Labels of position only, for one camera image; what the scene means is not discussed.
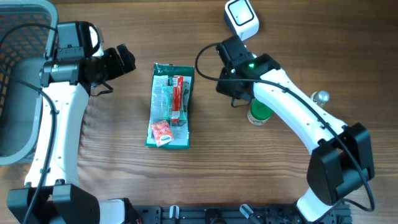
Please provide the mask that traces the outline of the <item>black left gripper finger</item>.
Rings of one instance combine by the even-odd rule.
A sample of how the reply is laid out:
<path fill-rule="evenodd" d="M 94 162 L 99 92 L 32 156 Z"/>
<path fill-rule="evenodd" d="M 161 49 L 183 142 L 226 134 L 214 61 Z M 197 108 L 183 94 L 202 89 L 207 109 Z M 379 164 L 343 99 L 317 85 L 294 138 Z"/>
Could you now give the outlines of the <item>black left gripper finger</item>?
<path fill-rule="evenodd" d="M 106 49 L 102 60 L 106 69 L 106 80 L 113 80 L 125 74 L 123 62 L 115 48 Z"/>
<path fill-rule="evenodd" d="M 123 72 L 129 73 L 136 69 L 135 56 L 127 49 L 124 44 L 118 45 L 117 50 L 123 63 Z"/>

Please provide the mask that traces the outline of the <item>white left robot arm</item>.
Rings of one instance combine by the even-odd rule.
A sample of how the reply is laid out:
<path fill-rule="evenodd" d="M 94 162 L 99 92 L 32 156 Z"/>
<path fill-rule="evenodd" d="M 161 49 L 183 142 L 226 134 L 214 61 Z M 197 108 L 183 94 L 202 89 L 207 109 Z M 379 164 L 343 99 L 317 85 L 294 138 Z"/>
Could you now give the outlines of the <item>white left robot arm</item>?
<path fill-rule="evenodd" d="M 36 88 L 42 96 L 37 148 L 21 189 L 7 206 L 21 223 L 141 223 L 129 199 L 105 201 L 79 186 L 77 154 L 83 114 L 91 90 L 133 71 L 135 57 L 123 44 L 102 49 L 90 22 L 63 22 L 53 28 L 58 47 L 49 55 Z"/>

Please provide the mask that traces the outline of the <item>yellow oil bottle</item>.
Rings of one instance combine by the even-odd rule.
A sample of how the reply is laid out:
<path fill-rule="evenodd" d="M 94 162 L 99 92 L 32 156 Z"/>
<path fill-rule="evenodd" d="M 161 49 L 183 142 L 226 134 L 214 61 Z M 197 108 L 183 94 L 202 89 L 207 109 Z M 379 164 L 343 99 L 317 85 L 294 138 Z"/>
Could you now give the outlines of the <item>yellow oil bottle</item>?
<path fill-rule="evenodd" d="M 325 90 L 316 91 L 311 95 L 310 99 L 322 108 L 330 100 L 330 95 Z"/>

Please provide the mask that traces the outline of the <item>light green sachet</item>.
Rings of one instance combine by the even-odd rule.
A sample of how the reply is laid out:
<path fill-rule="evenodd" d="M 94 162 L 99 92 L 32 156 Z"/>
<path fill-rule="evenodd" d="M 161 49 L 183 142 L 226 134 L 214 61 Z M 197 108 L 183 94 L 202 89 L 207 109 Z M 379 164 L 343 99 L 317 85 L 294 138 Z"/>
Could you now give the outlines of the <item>light green sachet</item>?
<path fill-rule="evenodd" d="M 162 93 L 164 95 L 164 100 L 165 103 L 163 105 L 164 107 L 164 114 L 163 118 L 165 119 L 171 119 L 171 113 L 172 113 L 172 86 L 166 86 L 162 85 L 161 86 Z M 182 120 L 187 120 L 188 118 L 188 100 L 189 100 L 189 94 L 190 90 L 186 85 L 183 85 L 183 94 L 182 94 L 182 107 L 180 110 L 180 119 Z"/>

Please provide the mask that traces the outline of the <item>orange tissue pack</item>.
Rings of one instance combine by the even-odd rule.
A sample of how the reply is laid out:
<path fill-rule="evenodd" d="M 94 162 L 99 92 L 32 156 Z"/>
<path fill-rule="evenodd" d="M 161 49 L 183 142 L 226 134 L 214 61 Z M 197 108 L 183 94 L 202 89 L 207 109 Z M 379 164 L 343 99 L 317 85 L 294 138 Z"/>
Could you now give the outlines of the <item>orange tissue pack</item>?
<path fill-rule="evenodd" d="M 163 146 L 174 140 L 171 127 L 167 120 L 156 121 L 150 125 L 157 147 Z"/>

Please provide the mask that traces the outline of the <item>green glove package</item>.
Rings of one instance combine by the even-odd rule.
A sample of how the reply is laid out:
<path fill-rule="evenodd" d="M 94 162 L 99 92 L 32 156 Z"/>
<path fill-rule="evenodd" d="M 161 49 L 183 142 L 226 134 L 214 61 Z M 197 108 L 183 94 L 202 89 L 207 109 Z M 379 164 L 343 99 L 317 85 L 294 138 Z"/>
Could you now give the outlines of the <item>green glove package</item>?
<path fill-rule="evenodd" d="M 151 89 L 151 100 L 150 100 L 150 117 L 149 126 L 147 130 L 147 138 L 145 146 L 157 147 L 152 134 L 150 125 L 156 121 L 164 120 L 164 95 L 162 93 L 161 86 L 172 86 L 173 77 L 183 76 L 183 85 L 186 85 L 190 90 L 188 100 L 188 114 L 190 101 L 192 97 L 192 90 L 194 84 L 194 67 L 193 66 L 177 66 L 172 64 L 155 63 L 152 74 L 152 89 Z M 160 146 L 164 149 L 188 149 L 190 147 L 190 124 L 189 115 L 187 120 L 179 119 L 177 122 L 171 122 L 171 119 L 165 119 L 168 121 L 174 140 L 168 144 Z"/>

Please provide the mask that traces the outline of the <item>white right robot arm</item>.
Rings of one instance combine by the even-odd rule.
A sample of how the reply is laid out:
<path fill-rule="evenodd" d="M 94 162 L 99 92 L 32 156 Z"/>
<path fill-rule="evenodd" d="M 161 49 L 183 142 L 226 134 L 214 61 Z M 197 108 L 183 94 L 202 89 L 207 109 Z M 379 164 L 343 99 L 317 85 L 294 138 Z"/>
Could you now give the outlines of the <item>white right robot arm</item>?
<path fill-rule="evenodd" d="M 224 64 L 216 90 L 268 106 L 301 139 L 310 154 L 309 185 L 296 207 L 307 223 L 320 221 L 352 191 L 375 176 L 370 134 L 348 126 L 318 106 L 269 55 L 253 56 L 238 36 L 216 45 Z"/>

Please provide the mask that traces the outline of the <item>red sachet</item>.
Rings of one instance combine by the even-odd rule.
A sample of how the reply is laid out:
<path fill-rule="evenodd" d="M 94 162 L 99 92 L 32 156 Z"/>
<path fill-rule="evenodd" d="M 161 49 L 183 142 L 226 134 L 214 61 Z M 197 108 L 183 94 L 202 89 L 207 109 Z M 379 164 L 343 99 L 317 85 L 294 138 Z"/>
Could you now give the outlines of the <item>red sachet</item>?
<path fill-rule="evenodd" d="M 177 122 L 180 119 L 180 110 L 182 105 L 183 76 L 173 77 L 173 102 L 171 112 L 171 122 Z"/>

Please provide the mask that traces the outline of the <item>green lid jar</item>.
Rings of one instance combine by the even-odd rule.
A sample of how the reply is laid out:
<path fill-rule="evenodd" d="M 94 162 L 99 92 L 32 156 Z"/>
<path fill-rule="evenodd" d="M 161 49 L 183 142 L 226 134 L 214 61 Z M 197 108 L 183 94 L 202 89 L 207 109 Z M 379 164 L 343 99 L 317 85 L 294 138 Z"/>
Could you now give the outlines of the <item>green lid jar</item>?
<path fill-rule="evenodd" d="M 273 111 L 258 100 L 254 100 L 248 111 L 248 120 L 256 126 L 261 126 L 273 115 Z"/>

